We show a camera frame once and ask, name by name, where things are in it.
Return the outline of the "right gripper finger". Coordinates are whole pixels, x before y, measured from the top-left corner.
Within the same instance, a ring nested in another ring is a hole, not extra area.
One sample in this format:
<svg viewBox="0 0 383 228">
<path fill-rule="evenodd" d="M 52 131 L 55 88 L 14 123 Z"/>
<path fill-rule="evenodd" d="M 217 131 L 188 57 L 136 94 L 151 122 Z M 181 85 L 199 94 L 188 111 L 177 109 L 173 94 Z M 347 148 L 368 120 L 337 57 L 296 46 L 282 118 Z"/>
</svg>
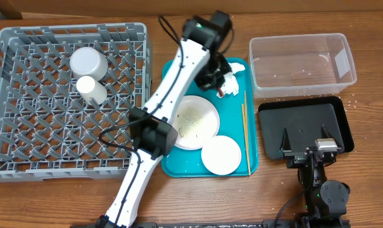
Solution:
<svg viewBox="0 0 383 228">
<path fill-rule="evenodd" d="M 290 144 L 290 140 L 289 140 L 289 136 L 288 136 L 288 132 L 287 132 L 286 127 L 283 128 L 282 142 L 281 142 L 279 151 L 281 153 L 291 152 L 291 144 Z"/>
<path fill-rule="evenodd" d="M 324 124 L 321 126 L 321 135 L 322 135 L 322 139 L 333 139 L 338 149 L 344 148 L 342 144 L 327 130 Z"/>
</svg>

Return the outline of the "red sauce packet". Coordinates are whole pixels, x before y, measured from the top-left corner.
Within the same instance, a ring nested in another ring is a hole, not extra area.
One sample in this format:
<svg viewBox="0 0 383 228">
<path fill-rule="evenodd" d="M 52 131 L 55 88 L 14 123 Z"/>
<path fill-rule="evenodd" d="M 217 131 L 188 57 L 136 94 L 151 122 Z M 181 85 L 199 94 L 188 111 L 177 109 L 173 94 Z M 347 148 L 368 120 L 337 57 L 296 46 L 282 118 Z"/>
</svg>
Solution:
<svg viewBox="0 0 383 228">
<path fill-rule="evenodd" d="M 217 90 L 218 90 L 218 96 L 219 96 L 219 98 L 222 98 L 222 97 L 223 97 L 223 92 L 222 92 L 221 88 L 218 87 Z"/>
</svg>

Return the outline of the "white plastic cup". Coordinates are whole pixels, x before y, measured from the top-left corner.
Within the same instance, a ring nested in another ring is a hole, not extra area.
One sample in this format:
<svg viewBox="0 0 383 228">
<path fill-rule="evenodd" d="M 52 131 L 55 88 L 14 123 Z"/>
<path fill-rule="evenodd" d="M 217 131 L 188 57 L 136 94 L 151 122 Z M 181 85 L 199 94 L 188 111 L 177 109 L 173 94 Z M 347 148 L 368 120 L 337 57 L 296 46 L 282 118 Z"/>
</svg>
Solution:
<svg viewBox="0 0 383 228">
<path fill-rule="evenodd" d="M 90 76 L 83 76 L 77 80 L 76 88 L 86 103 L 93 98 L 100 105 L 107 98 L 106 88 Z"/>
</svg>

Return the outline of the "grey bowl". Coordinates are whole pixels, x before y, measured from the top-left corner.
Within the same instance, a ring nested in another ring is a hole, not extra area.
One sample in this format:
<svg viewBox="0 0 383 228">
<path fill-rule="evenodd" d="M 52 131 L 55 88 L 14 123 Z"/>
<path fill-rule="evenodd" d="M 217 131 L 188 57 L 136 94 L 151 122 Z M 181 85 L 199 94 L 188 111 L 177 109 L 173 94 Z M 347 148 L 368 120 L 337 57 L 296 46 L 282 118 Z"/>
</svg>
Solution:
<svg viewBox="0 0 383 228">
<path fill-rule="evenodd" d="M 79 79 L 90 76 L 100 81 L 108 71 L 107 57 L 91 47 L 77 49 L 70 57 L 70 68 L 73 76 Z"/>
</svg>

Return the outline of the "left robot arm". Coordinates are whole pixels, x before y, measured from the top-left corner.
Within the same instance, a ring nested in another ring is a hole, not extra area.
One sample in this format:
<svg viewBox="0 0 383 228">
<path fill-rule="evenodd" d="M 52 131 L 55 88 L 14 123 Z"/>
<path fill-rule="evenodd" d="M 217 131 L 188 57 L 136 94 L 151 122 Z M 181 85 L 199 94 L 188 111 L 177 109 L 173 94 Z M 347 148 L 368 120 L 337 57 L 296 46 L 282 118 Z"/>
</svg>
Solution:
<svg viewBox="0 0 383 228">
<path fill-rule="evenodd" d="M 191 82 L 202 91 L 218 90 L 229 64 L 219 50 L 227 34 L 234 32 L 230 16 L 216 11 L 209 20 L 188 19 L 179 36 L 168 20 L 159 16 L 162 29 L 177 43 L 178 50 L 159 87 L 142 108 L 132 108 L 129 120 L 102 131 L 105 145 L 130 153 L 130 163 L 118 194 L 96 227 L 131 227 L 150 177 L 167 156 L 178 137 L 173 119 Z"/>
</svg>

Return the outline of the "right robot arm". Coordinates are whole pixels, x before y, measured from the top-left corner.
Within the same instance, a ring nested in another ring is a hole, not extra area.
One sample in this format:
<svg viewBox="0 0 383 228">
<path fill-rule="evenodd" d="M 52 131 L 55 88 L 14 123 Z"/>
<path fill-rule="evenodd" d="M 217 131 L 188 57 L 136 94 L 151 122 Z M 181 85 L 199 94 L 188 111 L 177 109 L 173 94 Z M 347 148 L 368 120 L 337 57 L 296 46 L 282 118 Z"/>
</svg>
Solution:
<svg viewBox="0 0 383 228">
<path fill-rule="evenodd" d="M 280 209 L 273 226 L 349 227 L 349 222 L 341 217 L 347 213 L 350 188 L 343 182 L 328 180 L 325 174 L 325 167 L 336 162 L 342 148 L 325 126 L 321 126 L 321 138 L 315 140 L 315 145 L 302 152 L 292 151 L 287 129 L 284 128 L 279 151 L 287 160 L 287 168 L 298 170 L 298 181 L 303 191 Z M 306 211 L 297 214 L 293 220 L 281 222 L 282 212 L 301 197 L 305 199 Z"/>
</svg>

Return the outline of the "grey dishwasher rack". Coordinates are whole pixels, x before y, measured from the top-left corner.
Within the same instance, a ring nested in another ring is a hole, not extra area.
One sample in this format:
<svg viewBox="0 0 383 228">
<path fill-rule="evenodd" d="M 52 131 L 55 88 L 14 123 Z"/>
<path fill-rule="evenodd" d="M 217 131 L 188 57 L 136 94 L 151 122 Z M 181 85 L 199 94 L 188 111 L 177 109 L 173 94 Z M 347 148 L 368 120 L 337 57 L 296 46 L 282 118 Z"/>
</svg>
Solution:
<svg viewBox="0 0 383 228">
<path fill-rule="evenodd" d="M 80 48 L 105 55 L 107 91 L 86 102 L 70 68 Z M 0 31 L 0 182 L 120 178 L 129 157 L 122 124 L 150 97 L 151 42 L 143 23 L 6 27 Z"/>
</svg>

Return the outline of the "lower crumpled white napkin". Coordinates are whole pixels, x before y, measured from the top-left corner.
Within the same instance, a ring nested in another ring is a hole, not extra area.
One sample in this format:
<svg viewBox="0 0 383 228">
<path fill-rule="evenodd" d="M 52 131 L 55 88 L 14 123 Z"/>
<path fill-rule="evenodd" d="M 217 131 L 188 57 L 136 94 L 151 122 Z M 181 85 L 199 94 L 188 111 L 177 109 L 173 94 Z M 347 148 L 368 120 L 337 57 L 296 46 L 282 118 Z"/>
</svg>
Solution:
<svg viewBox="0 0 383 228">
<path fill-rule="evenodd" d="M 223 96 L 225 95 L 233 95 L 236 96 L 239 93 L 239 84 L 235 75 L 232 72 L 226 73 L 224 75 L 224 83 L 220 86 Z"/>
</svg>

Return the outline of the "crumpled white napkin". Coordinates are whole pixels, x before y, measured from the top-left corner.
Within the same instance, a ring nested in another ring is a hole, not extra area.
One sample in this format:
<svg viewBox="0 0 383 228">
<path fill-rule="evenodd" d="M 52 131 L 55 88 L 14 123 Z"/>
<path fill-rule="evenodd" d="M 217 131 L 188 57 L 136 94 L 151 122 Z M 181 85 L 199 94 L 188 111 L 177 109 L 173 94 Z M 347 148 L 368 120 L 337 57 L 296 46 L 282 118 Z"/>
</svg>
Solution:
<svg viewBox="0 0 383 228">
<path fill-rule="evenodd" d="M 224 83 L 220 86 L 223 96 L 225 95 L 233 95 L 236 96 L 239 93 L 239 84 L 235 75 L 232 72 L 226 73 L 224 75 Z"/>
<path fill-rule="evenodd" d="M 240 63 L 229 63 L 230 65 L 230 68 L 232 70 L 232 73 L 233 74 L 236 74 L 237 72 L 243 72 L 245 71 L 245 66 L 243 64 L 240 64 Z"/>
</svg>

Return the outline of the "upper crumpled white napkin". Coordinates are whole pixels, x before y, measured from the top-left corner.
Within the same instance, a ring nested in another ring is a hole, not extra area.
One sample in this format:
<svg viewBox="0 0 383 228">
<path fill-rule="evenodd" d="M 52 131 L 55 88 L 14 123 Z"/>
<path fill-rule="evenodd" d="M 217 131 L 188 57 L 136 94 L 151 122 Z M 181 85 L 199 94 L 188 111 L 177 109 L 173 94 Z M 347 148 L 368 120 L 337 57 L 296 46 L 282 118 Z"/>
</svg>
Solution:
<svg viewBox="0 0 383 228">
<path fill-rule="evenodd" d="M 230 65 L 230 68 L 232 70 L 232 73 L 233 74 L 236 74 L 237 72 L 243 72 L 245 71 L 245 66 L 243 64 L 240 64 L 240 63 L 229 63 Z"/>
</svg>

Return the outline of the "black plastic tray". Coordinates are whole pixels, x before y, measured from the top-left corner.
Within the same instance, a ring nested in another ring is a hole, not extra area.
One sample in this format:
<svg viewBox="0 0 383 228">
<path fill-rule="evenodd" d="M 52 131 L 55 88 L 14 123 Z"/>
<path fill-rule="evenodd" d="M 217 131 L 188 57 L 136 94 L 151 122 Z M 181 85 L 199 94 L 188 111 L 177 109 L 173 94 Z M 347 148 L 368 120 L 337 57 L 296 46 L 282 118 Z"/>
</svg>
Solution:
<svg viewBox="0 0 383 228">
<path fill-rule="evenodd" d="M 293 152 L 302 152 L 322 137 L 322 127 L 344 153 L 354 150 L 344 105 L 337 96 L 263 103 L 258 107 L 266 157 L 280 160 L 283 133 Z"/>
</svg>

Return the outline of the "right wooden chopstick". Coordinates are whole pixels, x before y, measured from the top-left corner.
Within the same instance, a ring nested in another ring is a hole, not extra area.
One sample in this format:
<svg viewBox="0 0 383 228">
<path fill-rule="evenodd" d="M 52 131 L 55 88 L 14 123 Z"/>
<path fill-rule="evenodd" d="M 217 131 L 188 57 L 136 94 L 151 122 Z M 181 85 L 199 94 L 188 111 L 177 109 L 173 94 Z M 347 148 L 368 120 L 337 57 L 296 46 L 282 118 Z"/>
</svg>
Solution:
<svg viewBox="0 0 383 228">
<path fill-rule="evenodd" d="M 251 175 L 251 164 L 250 164 L 250 154 L 249 154 L 249 135 L 248 135 L 248 109 L 247 109 L 247 94 L 244 91 L 244 104 L 243 104 L 243 114 L 244 114 L 244 137 L 245 137 L 245 146 L 246 146 L 246 159 L 248 164 L 248 173 Z"/>
</svg>

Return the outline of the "wooden chopstick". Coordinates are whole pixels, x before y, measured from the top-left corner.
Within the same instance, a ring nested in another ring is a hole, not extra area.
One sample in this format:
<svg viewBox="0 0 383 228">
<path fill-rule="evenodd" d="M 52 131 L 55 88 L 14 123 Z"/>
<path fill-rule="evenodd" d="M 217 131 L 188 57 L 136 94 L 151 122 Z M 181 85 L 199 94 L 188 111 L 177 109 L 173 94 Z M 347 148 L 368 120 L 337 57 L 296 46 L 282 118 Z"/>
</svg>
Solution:
<svg viewBox="0 0 383 228">
<path fill-rule="evenodd" d="M 247 109 L 247 94 L 244 91 L 244 104 L 243 104 L 243 114 L 244 114 L 244 137 L 245 137 L 245 146 L 246 146 L 246 159 L 248 164 L 248 173 L 251 175 L 251 164 L 250 164 L 250 154 L 249 154 L 249 135 L 248 135 L 248 109 Z"/>
<path fill-rule="evenodd" d="M 242 123 L 243 123 L 243 131 L 244 131 L 244 142 L 245 142 L 245 148 L 246 148 L 246 161 L 248 165 L 248 174 L 250 176 L 251 167 L 250 167 L 250 159 L 249 159 L 248 126 L 247 126 L 247 120 L 246 120 L 246 109 L 244 104 L 241 104 L 241 109 L 242 109 Z"/>
</svg>

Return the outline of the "left wooden chopstick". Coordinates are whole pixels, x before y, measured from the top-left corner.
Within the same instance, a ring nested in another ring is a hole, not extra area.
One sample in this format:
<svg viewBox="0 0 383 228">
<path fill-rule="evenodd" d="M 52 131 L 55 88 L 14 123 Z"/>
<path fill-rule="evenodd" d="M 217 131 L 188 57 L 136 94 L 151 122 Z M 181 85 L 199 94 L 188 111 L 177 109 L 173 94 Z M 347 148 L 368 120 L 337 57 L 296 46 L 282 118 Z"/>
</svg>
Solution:
<svg viewBox="0 0 383 228">
<path fill-rule="evenodd" d="M 250 159 L 249 159 L 248 126 L 247 126 L 247 120 L 246 120 L 246 109 L 244 104 L 241 104 L 241 109 L 242 109 L 242 123 L 243 123 L 243 131 L 244 131 L 244 142 L 245 142 L 245 148 L 246 148 L 246 161 L 248 165 L 248 174 L 250 176 L 251 167 L 250 167 Z"/>
</svg>

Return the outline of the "large white plate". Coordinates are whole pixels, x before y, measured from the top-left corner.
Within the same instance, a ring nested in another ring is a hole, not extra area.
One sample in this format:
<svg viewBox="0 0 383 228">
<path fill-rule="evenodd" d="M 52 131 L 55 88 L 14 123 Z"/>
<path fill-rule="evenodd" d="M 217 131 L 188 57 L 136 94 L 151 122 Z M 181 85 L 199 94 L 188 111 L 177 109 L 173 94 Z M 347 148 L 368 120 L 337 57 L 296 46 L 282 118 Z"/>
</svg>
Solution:
<svg viewBox="0 0 383 228">
<path fill-rule="evenodd" d="M 218 134 L 220 117 L 211 102 L 200 96 L 184 96 L 175 114 L 173 127 L 179 133 L 175 146 L 184 150 L 201 149 Z"/>
</svg>

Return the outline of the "clear plastic bin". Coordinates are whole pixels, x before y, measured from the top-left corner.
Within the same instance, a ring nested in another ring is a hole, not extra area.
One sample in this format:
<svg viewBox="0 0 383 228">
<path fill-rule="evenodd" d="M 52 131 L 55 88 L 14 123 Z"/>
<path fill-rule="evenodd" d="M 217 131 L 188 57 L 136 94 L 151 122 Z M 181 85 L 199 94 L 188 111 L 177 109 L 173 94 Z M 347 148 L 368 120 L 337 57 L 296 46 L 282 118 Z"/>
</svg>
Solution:
<svg viewBox="0 0 383 228">
<path fill-rule="evenodd" d="M 249 64 L 257 98 L 338 94 L 357 82 L 341 33 L 252 38 Z"/>
</svg>

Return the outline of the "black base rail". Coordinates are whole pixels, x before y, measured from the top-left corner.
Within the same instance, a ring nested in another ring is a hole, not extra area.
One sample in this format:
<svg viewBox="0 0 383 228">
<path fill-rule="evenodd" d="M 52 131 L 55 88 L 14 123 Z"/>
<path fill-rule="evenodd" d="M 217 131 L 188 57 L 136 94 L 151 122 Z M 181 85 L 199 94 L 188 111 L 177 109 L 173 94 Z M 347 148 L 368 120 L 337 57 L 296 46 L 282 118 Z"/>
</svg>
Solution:
<svg viewBox="0 0 383 228">
<path fill-rule="evenodd" d="M 317 225 L 315 227 L 338 227 L 337 225 Z M 96 224 L 71 225 L 71 228 L 95 228 Z M 133 228 L 271 228 L 274 227 L 273 220 L 263 220 L 255 223 L 208 223 L 208 224 L 157 224 L 156 222 L 134 223 Z M 278 228 L 303 227 L 293 220 L 278 221 Z M 350 228 L 348 220 L 343 220 L 343 228 Z"/>
</svg>

